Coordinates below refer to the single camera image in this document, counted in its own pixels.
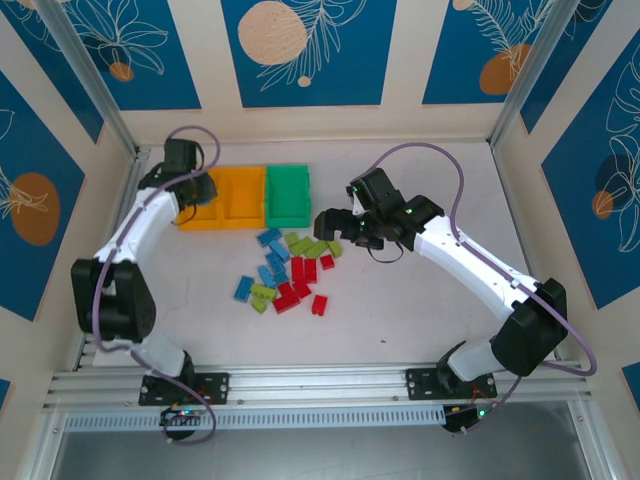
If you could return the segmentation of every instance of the plastic block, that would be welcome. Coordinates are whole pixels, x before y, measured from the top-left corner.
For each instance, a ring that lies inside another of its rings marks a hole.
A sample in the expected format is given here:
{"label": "plastic block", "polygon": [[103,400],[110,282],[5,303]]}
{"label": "plastic block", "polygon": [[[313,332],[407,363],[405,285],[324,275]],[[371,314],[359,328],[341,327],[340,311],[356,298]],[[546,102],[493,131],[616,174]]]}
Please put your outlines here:
{"label": "plastic block", "polygon": [[273,288],[276,286],[276,282],[273,279],[273,275],[271,275],[271,272],[269,271],[269,267],[260,265],[258,267],[258,273],[260,274],[262,283],[264,283],[266,287]]}
{"label": "plastic block", "polygon": [[273,306],[278,313],[289,310],[291,307],[295,307],[296,305],[300,305],[300,299],[298,299],[297,295],[287,295],[286,297],[280,297],[273,301]]}
{"label": "plastic block", "polygon": [[239,302],[247,303],[247,300],[249,300],[249,293],[253,288],[253,282],[253,278],[243,276],[240,279],[240,284],[238,285],[238,288],[236,288],[236,293],[233,295],[233,298]]}
{"label": "plastic block", "polygon": [[327,248],[329,248],[329,244],[324,240],[319,240],[304,252],[304,255],[307,258],[318,258]]}
{"label": "plastic block", "polygon": [[282,263],[282,260],[280,260],[280,257],[277,253],[267,253],[265,257],[267,258],[267,263],[271,267],[271,271],[274,275],[276,275],[278,272],[284,272],[284,264]]}
{"label": "plastic block", "polygon": [[278,292],[276,292],[275,288],[267,288],[263,285],[258,285],[254,283],[251,286],[251,293],[258,298],[262,298],[263,300],[273,301],[276,298]]}
{"label": "plastic block", "polygon": [[313,305],[311,306],[311,313],[313,315],[324,316],[324,311],[327,308],[327,297],[322,295],[316,295],[313,299]]}
{"label": "plastic block", "polygon": [[176,218],[180,230],[264,228],[266,167],[215,167],[209,171],[218,196],[207,205],[185,208]]}
{"label": "plastic block", "polygon": [[323,270],[329,270],[336,266],[336,263],[333,261],[333,257],[331,255],[325,255],[320,257],[320,263],[322,264]]}
{"label": "plastic block", "polygon": [[294,282],[304,282],[304,258],[293,257],[291,259],[291,277]]}
{"label": "plastic block", "polygon": [[298,234],[296,232],[287,233],[284,236],[284,243],[287,244],[287,247],[291,247],[294,243],[300,241],[298,238]]}
{"label": "plastic block", "polygon": [[271,228],[266,232],[258,235],[257,239],[261,247],[266,247],[274,240],[278,240],[280,237],[282,237],[282,233],[280,233],[280,230],[278,230],[277,228]]}
{"label": "plastic block", "polygon": [[273,276],[273,279],[275,280],[276,285],[282,285],[283,283],[289,281],[289,277],[287,277],[287,272],[285,272],[284,270],[277,272]]}
{"label": "plastic block", "polygon": [[311,225],[311,190],[306,165],[267,167],[265,196],[268,227],[308,227]]}
{"label": "plastic block", "polygon": [[303,282],[295,282],[293,284],[293,290],[296,292],[299,298],[304,298],[308,295],[311,295],[311,289],[309,285]]}
{"label": "plastic block", "polygon": [[288,262],[291,258],[289,252],[287,252],[287,249],[280,245],[280,242],[278,242],[277,240],[271,242],[269,244],[269,248],[273,253],[278,255],[280,257],[280,260],[282,260],[283,262]]}
{"label": "plastic block", "polygon": [[318,283],[318,270],[315,258],[306,258],[304,260],[304,282]]}
{"label": "plastic block", "polygon": [[291,255],[293,255],[294,257],[299,257],[304,252],[306,252],[309,249],[309,247],[311,247],[312,245],[313,245],[313,240],[311,240],[309,237],[304,237],[299,242],[291,245],[289,247],[289,251],[291,252]]}
{"label": "plastic block", "polygon": [[267,309],[267,302],[260,297],[253,297],[253,300],[251,300],[251,306],[256,310],[256,312],[262,315]]}
{"label": "plastic block", "polygon": [[331,255],[333,255],[333,258],[340,258],[340,255],[342,255],[342,247],[340,246],[340,243],[337,240],[331,240],[327,243],[329,244],[329,251],[331,252]]}
{"label": "plastic block", "polygon": [[280,295],[282,295],[283,297],[286,297],[287,295],[296,294],[296,292],[293,290],[293,287],[289,282],[284,282],[278,285],[278,291],[280,292]]}

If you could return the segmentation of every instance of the toy brick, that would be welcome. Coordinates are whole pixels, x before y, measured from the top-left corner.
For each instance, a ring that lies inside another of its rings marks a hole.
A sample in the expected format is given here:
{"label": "toy brick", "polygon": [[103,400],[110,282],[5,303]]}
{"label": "toy brick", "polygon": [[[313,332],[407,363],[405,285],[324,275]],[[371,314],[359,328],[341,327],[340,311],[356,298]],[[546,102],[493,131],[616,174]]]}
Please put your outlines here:
{"label": "toy brick", "polygon": [[293,284],[293,290],[296,292],[299,298],[304,298],[308,295],[311,295],[311,289],[309,285],[303,282],[295,282]]}
{"label": "toy brick", "polygon": [[251,300],[251,306],[256,310],[256,312],[262,315],[267,309],[267,302],[260,297],[253,297],[253,300]]}
{"label": "toy brick", "polygon": [[240,284],[238,285],[238,288],[236,288],[236,293],[233,295],[233,298],[239,302],[247,303],[253,282],[253,278],[243,276],[240,279]]}
{"label": "toy brick", "polygon": [[340,258],[340,255],[342,255],[342,247],[340,246],[340,243],[337,240],[331,240],[327,243],[329,244],[329,251],[331,252],[331,255],[333,255],[333,258]]}
{"label": "toy brick", "polygon": [[304,260],[304,282],[318,283],[318,270],[315,258],[306,258]]}
{"label": "toy brick", "polygon": [[273,301],[276,298],[278,292],[276,292],[275,288],[267,288],[262,285],[258,285],[254,283],[251,287],[251,293],[256,297],[262,298],[263,300]]}
{"label": "toy brick", "polygon": [[304,237],[299,242],[296,242],[293,245],[291,245],[289,247],[289,251],[291,252],[291,255],[293,255],[294,257],[298,257],[302,255],[304,252],[306,252],[312,245],[313,245],[313,240],[311,240],[309,237]]}
{"label": "toy brick", "polygon": [[324,255],[320,257],[320,264],[322,265],[323,270],[329,270],[336,266],[331,255]]}
{"label": "toy brick", "polygon": [[324,240],[319,240],[309,247],[309,249],[304,252],[304,255],[307,258],[318,258],[327,248],[329,248],[329,244]]}
{"label": "toy brick", "polygon": [[287,249],[280,245],[280,242],[278,242],[277,240],[271,242],[269,244],[269,248],[273,253],[278,255],[280,257],[280,260],[282,260],[283,262],[288,262],[289,258],[291,258],[289,252],[287,252]]}
{"label": "toy brick", "polygon": [[276,286],[276,282],[273,279],[273,275],[271,275],[271,272],[269,271],[269,268],[267,266],[260,265],[258,267],[258,273],[260,274],[262,283],[264,283],[266,287],[273,288]]}
{"label": "toy brick", "polygon": [[313,299],[313,305],[311,306],[311,313],[313,315],[324,316],[324,311],[327,308],[327,297],[323,295],[316,295]]}
{"label": "toy brick", "polygon": [[286,297],[280,297],[273,301],[273,306],[277,313],[282,313],[299,304],[300,300],[297,295],[287,295]]}
{"label": "toy brick", "polygon": [[260,246],[266,247],[271,242],[279,239],[280,237],[282,237],[282,233],[280,233],[280,230],[278,230],[277,228],[270,228],[269,230],[258,235],[257,238],[258,238],[258,243],[260,243]]}

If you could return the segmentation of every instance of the white table surface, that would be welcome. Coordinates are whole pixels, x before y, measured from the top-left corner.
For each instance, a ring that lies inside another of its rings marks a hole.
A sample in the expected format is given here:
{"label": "white table surface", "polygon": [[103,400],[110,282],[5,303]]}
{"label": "white table surface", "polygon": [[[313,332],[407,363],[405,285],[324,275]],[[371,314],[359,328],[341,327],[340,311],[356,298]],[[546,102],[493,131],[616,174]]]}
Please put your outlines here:
{"label": "white table surface", "polygon": [[[306,163],[311,172],[312,215],[350,208],[345,186],[395,142],[283,142],[223,146],[219,165]],[[461,162],[466,188],[461,229],[514,268],[525,262],[491,152],[484,142],[442,143]],[[205,147],[207,155],[213,147]],[[162,160],[154,148],[149,166]],[[381,165],[408,200],[416,194],[445,211],[457,175],[437,152],[412,148]],[[298,231],[312,236],[311,229]],[[365,249],[341,241],[336,268],[319,271],[314,293],[327,295],[324,317],[311,315],[312,296],[277,315],[259,315],[233,299],[241,275],[259,280],[267,250],[257,230],[181,232],[170,227],[143,272],[157,305],[156,327],[199,365],[318,365],[431,362],[461,340],[497,332],[484,304],[446,271],[406,252],[397,263],[374,262]],[[381,258],[394,258],[388,245]],[[95,357],[95,366],[132,365],[119,353]]]}

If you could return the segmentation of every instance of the black bracket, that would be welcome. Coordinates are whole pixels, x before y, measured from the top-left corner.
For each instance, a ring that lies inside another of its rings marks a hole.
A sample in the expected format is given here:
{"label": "black bracket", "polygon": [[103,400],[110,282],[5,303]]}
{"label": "black bracket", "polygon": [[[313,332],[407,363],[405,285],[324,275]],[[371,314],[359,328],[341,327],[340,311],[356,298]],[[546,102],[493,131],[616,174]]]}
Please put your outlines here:
{"label": "black bracket", "polygon": [[438,368],[410,368],[405,373],[409,400],[471,400],[477,389],[481,398],[496,398],[493,375],[481,375],[473,382],[459,383],[453,392],[446,392],[438,381]]}
{"label": "black bracket", "polygon": [[[202,396],[209,405],[226,405],[229,393],[228,373],[196,373],[190,387]],[[172,383],[158,377],[145,375],[142,378],[140,387],[140,397],[138,405],[148,406],[171,406],[173,404],[199,405],[193,397],[190,397],[184,390]]]}

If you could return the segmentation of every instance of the building block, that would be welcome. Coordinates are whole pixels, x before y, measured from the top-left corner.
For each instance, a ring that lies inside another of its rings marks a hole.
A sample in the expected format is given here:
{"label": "building block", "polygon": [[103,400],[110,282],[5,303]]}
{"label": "building block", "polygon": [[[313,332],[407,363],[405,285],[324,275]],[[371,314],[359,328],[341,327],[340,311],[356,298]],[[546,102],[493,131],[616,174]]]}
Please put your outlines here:
{"label": "building block", "polygon": [[258,243],[261,247],[266,247],[274,240],[278,240],[282,237],[282,233],[277,228],[270,228],[269,230],[262,232],[256,238],[258,239]]}
{"label": "building block", "polygon": [[322,264],[323,270],[329,270],[336,266],[336,263],[333,261],[333,257],[331,255],[324,255],[320,257],[320,263]]}
{"label": "building block", "polygon": [[260,278],[262,279],[262,283],[264,283],[265,287],[273,288],[276,286],[276,282],[269,271],[269,267],[266,265],[260,265],[258,267],[258,273],[260,274]]}
{"label": "building block", "polygon": [[282,260],[283,262],[288,262],[291,258],[289,252],[287,252],[287,249],[280,245],[280,242],[278,242],[277,240],[271,242],[269,244],[269,248],[273,253],[278,255],[280,257],[280,260]]}
{"label": "building block", "polygon": [[265,257],[267,258],[267,263],[271,267],[271,271],[274,275],[276,275],[278,272],[284,272],[284,264],[282,263],[282,260],[280,260],[280,257],[277,253],[267,253]]}
{"label": "building block", "polygon": [[294,257],[299,257],[304,252],[306,252],[311,246],[313,246],[313,240],[311,240],[309,237],[304,237],[299,242],[296,242],[293,245],[291,245],[289,247],[289,251],[291,252],[291,255],[293,255]]}
{"label": "building block", "polygon": [[299,298],[304,298],[308,295],[311,295],[311,289],[309,285],[304,282],[294,282],[293,290],[296,292]]}
{"label": "building block", "polygon": [[311,306],[311,313],[313,315],[324,316],[324,311],[327,308],[327,297],[323,295],[316,295],[313,299],[313,305]]}
{"label": "building block", "polygon": [[299,242],[298,234],[296,232],[287,233],[284,236],[284,243],[287,244],[287,247],[291,247],[296,242]]}
{"label": "building block", "polygon": [[278,285],[278,291],[280,292],[280,295],[282,295],[283,297],[286,297],[287,295],[296,294],[296,292],[293,290],[293,287],[289,282],[284,282]]}
{"label": "building block", "polygon": [[331,252],[331,255],[333,255],[333,258],[340,258],[340,255],[342,255],[342,247],[340,246],[340,243],[337,240],[331,240],[327,243],[329,244],[329,251]]}
{"label": "building block", "polygon": [[311,184],[307,165],[267,167],[265,214],[268,227],[311,225]]}
{"label": "building block", "polygon": [[251,306],[255,309],[256,312],[262,315],[267,309],[267,302],[265,302],[260,297],[253,297],[253,300],[251,300]]}
{"label": "building block", "polygon": [[294,282],[304,282],[304,258],[293,257],[291,259],[291,277]]}
{"label": "building block", "polygon": [[289,277],[287,277],[287,272],[285,272],[284,270],[277,272],[273,276],[273,279],[275,280],[276,285],[282,285],[283,283],[289,281]]}
{"label": "building block", "polygon": [[329,248],[329,244],[324,240],[319,240],[309,247],[309,249],[304,252],[304,255],[307,258],[318,258],[327,248]]}
{"label": "building block", "polygon": [[315,258],[304,260],[304,281],[305,283],[318,283],[318,270]]}
{"label": "building block", "polygon": [[258,298],[262,298],[263,300],[273,301],[276,298],[278,292],[276,292],[275,288],[267,288],[263,285],[258,285],[254,283],[251,286],[251,293]]}
{"label": "building block", "polygon": [[273,306],[277,313],[282,313],[299,304],[300,300],[297,295],[287,295],[286,297],[280,297],[273,301]]}
{"label": "building block", "polygon": [[247,303],[247,300],[249,300],[249,293],[253,288],[253,282],[253,278],[243,276],[240,279],[240,284],[238,285],[238,288],[236,288],[236,293],[233,295],[233,298],[239,302]]}

